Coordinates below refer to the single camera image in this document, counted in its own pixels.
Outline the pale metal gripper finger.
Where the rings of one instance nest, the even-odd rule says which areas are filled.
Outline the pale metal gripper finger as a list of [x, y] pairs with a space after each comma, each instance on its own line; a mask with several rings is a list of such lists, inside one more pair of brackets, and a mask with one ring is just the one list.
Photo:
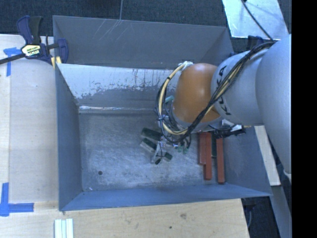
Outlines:
[[160, 132], [146, 127], [142, 129], [141, 136], [152, 140], [160, 140]]
[[157, 144], [155, 144], [147, 138], [142, 139], [140, 146], [147, 151], [156, 151], [157, 149]]

